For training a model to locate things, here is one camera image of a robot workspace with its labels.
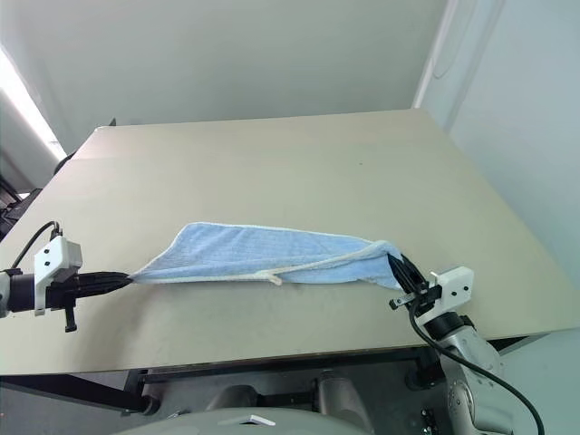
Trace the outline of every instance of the beige tabletop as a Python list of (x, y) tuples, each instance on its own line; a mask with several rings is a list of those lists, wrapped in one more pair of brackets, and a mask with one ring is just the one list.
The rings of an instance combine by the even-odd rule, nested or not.
[[(9, 266), (56, 219), (82, 272), (131, 273), (190, 222), (386, 239), (427, 274), (475, 271), (461, 310), (487, 338), (580, 325), (580, 292), (423, 111), (103, 127), (0, 245)], [(22, 262), (32, 272), (34, 245)], [(130, 285), (0, 320), (0, 373), (228, 362), (420, 343), (377, 285)]]

